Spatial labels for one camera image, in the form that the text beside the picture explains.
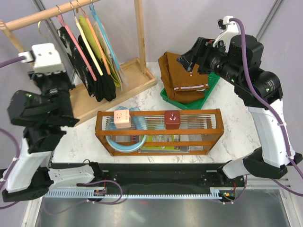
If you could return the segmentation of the green velvet hanger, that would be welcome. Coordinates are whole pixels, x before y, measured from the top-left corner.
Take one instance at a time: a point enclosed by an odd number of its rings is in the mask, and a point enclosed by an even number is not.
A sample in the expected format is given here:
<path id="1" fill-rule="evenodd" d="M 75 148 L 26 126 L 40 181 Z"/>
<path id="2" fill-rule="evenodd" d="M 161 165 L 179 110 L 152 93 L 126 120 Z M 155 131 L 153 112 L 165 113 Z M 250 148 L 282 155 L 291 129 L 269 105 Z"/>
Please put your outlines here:
<path id="1" fill-rule="evenodd" d="M 42 22 L 43 22 L 43 19 L 37 23 L 38 32 L 42 37 L 44 37 L 47 40 L 48 39 L 47 34 L 45 34 L 42 30 Z"/>

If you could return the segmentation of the mustard brown trousers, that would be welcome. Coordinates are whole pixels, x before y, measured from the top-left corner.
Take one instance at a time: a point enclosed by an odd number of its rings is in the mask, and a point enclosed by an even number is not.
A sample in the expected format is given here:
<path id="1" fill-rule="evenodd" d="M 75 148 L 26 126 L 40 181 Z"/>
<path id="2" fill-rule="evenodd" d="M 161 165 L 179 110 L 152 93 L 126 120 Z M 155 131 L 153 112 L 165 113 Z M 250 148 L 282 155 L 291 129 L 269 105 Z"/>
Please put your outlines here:
<path id="1" fill-rule="evenodd" d="M 209 89 L 208 75 L 200 75 L 197 65 L 191 72 L 187 72 L 177 62 L 179 54 L 165 52 L 158 64 L 168 99 L 182 104 L 189 104 L 205 98 L 205 91 Z"/>

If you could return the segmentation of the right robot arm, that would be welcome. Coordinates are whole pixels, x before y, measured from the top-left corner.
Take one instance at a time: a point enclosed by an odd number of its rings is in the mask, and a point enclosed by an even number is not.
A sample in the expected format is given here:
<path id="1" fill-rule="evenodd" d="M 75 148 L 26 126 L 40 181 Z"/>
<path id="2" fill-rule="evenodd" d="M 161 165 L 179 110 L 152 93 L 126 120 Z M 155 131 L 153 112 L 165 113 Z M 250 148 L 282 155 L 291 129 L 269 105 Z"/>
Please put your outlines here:
<path id="1" fill-rule="evenodd" d="M 235 35 L 229 48 L 222 41 L 199 37 L 189 51 L 177 57 L 186 71 L 214 73 L 232 84 L 253 117 L 261 146 L 221 167 L 217 181 L 222 186 L 242 175 L 280 179 L 288 166 L 296 166 L 303 159 L 293 150 L 284 125 L 280 80 L 260 68 L 263 49 L 251 35 Z"/>

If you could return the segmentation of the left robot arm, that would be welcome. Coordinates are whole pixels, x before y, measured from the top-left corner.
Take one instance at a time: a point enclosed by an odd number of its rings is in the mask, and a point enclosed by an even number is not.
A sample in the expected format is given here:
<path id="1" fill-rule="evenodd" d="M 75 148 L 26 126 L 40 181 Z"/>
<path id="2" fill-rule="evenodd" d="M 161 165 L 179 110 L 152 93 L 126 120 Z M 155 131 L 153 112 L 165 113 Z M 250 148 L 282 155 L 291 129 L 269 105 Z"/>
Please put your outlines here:
<path id="1" fill-rule="evenodd" d="M 73 115 L 69 93 L 74 85 L 64 70 L 28 75 L 40 94 L 19 90 L 11 98 L 10 122 L 24 127 L 24 131 L 15 160 L 1 170 L 3 201 L 30 201 L 66 186 L 101 185 L 104 174 L 96 162 L 63 169 L 42 166 L 66 134 L 62 128 L 79 122 Z"/>

